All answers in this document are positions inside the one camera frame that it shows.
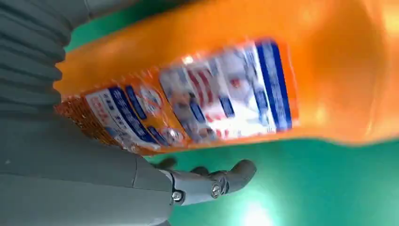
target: gray robot arm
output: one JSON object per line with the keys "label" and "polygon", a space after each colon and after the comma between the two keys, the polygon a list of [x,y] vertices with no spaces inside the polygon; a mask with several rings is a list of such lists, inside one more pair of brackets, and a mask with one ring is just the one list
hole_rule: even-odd
{"label": "gray robot arm", "polygon": [[131,0],[0,0],[0,225],[157,225],[170,180],[53,114],[72,30]]}

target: orange bottle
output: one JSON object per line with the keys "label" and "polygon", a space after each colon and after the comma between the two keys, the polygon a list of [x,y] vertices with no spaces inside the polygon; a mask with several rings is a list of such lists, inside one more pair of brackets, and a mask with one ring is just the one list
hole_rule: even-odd
{"label": "orange bottle", "polygon": [[145,78],[185,56],[272,38],[287,52],[281,61],[297,121],[287,131],[227,143],[294,137],[376,142],[399,133],[398,15],[393,0],[199,1],[68,53],[55,88],[67,100],[127,75]]}

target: blurry label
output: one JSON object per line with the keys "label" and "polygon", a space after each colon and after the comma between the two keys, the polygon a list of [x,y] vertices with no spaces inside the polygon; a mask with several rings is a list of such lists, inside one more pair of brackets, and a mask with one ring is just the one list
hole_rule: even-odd
{"label": "blurry label", "polygon": [[[281,51],[288,68],[287,51]],[[287,93],[288,86],[295,100],[292,72],[286,80],[271,40],[142,73],[70,97],[55,109],[86,135],[130,151],[276,133],[292,128],[292,115],[298,118]]]}
{"label": "blurry label", "polygon": [[292,126],[279,49],[273,41],[164,70],[160,83],[176,117],[197,143]]}

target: green surface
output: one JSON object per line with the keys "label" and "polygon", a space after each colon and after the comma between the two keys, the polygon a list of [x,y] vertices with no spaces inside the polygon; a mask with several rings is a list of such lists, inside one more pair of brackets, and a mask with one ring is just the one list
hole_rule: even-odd
{"label": "green surface", "polygon": [[[172,6],[159,3],[147,1],[82,26],[67,49]],[[177,207],[173,226],[399,226],[397,141],[352,148],[291,140],[172,156],[178,159],[179,170],[229,169],[241,159],[258,166],[244,190],[215,202]]]}

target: metal screw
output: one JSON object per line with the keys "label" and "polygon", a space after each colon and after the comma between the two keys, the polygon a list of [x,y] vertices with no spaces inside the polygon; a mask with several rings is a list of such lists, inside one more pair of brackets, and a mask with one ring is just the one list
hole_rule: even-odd
{"label": "metal screw", "polygon": [[213,185],[212,186],[212,198],[217,199],[220,196],[222,189],[220,188],[219,185]]}
{"label": "metal screw", "polygon": [[182,200],[182,198],[183,198],[183,195],[182,195],[181,192],[173,192],[173,193],[172,193],[172,199],[173,199],[173,201],[179,202],[179,201]]}

